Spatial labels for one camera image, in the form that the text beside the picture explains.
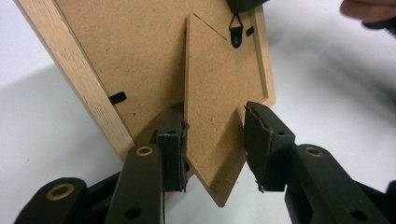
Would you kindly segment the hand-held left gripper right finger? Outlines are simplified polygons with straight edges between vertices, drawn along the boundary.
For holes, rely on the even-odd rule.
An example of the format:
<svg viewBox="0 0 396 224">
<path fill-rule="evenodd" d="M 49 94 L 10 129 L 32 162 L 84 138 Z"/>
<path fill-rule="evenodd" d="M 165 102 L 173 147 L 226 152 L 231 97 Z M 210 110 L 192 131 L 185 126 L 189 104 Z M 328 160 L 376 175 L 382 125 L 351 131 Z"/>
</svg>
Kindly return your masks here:
<svg viewBox="0 0 396 224">
<path fill-rule="evenodd" d="M 245 106 L 247 164 L 261 192 L 283 191 L 293 224 L 390 224 L 390 193 L 355 180 L 325 148 L 296 145 L 267 106 Z"/>
</svg>

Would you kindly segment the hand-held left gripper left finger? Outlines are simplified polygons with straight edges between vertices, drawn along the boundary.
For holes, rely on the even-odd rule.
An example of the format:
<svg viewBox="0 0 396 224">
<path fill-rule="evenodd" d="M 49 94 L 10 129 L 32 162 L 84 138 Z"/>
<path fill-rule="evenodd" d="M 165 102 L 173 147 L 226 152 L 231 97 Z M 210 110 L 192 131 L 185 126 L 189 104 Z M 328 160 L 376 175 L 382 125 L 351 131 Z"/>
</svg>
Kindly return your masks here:
<svg viewBox="0 0 396 224">
<path fill-rule="evenodd" d="M 184 191 L 189 124 L 184 104 L 171 105 L 146 144 L 132 147 L 120 172 L 105 224 L 164 224 L 164 194 Z"/>
</svg>

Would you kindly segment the wooden picture frame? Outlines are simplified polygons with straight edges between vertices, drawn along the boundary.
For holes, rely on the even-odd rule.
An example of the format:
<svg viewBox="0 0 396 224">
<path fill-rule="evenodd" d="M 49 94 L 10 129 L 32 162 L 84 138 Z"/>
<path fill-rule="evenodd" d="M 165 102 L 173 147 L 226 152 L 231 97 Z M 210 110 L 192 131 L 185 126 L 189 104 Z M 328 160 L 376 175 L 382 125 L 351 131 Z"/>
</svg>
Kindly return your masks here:
<svg viewBox="0 0 396 224">
<path fill-rule="evenodd" d="M 117 154 L 145 143 L 169 105 L 189 123 L 186 159 L 218 206 L 245 163 L 248 101 L 273 105 L 262 7 L 226 0 L 15 0 Z"/>
</svg>

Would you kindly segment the white table mat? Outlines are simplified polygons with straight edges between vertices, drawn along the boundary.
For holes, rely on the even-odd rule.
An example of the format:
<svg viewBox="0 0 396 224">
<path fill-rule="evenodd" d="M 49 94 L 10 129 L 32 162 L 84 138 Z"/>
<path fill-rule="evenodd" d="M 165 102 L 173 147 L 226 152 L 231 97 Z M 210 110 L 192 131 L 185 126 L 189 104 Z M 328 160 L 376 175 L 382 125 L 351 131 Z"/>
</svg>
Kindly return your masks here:
<svg viewBox="0 0 396 224">
<path fill-rule="evenodd" d="M 356 180 L 396 179 L 396 37 L 343 17 L 339 0 L 264 7 L 275 113 L 298 143 L 329 150 Z M 18 9 L 0 0 L 0 224 L 64 176 L 94 184 L 121 162 Z M 166 224 L 290 224 L 284 197 L 244 169 L 224 207 L 196 178 L 165 204 Z"/>
</svg>

